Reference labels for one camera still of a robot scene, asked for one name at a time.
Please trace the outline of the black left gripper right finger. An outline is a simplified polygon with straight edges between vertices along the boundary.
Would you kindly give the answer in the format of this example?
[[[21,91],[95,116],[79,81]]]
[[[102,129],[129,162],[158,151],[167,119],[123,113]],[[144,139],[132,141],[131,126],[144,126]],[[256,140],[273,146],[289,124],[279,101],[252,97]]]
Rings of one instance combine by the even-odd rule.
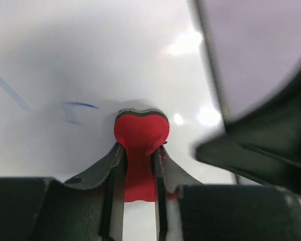
[[[274,186],[204,185],[152,154],[157,240],[301,240],[301,200]]]

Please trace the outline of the red black whiteboard eraser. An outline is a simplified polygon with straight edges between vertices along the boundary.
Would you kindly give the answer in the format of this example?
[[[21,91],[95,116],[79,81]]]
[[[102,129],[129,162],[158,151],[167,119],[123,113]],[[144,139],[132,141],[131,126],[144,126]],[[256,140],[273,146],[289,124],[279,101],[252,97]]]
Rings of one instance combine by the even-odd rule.
[[[156,109],[121,110],[114,123],[114,136],[127,157],[125,202],[155,200],[151,155],[164,144],[170,132],[169,120]]]

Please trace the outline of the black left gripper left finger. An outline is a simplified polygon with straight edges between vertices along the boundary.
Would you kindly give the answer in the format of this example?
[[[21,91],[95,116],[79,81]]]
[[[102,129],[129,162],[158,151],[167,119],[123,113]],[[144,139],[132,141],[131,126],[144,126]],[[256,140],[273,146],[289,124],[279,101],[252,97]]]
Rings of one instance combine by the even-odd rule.
[[[0,240],[120,240],[125,150],[65,182],[0,177]]]

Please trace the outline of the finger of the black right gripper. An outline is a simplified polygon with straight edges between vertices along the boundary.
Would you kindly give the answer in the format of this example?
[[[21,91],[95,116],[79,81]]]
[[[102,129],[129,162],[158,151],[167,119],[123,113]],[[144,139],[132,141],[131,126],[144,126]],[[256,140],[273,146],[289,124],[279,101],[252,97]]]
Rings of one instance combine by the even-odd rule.
[[[195,159],[301,196],[301,61],[283,90],[196,146]]]

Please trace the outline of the white whiteboard black frame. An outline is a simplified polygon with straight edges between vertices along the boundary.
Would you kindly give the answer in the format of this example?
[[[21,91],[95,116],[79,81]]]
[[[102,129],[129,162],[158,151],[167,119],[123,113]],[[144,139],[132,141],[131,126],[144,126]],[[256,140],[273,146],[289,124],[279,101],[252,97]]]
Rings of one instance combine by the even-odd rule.
[[[161,110],[171,158],[203,183],[233,183],[194,160],[223,124],[189,1],[0,1],[0,176],[83,171],[126,108]]]

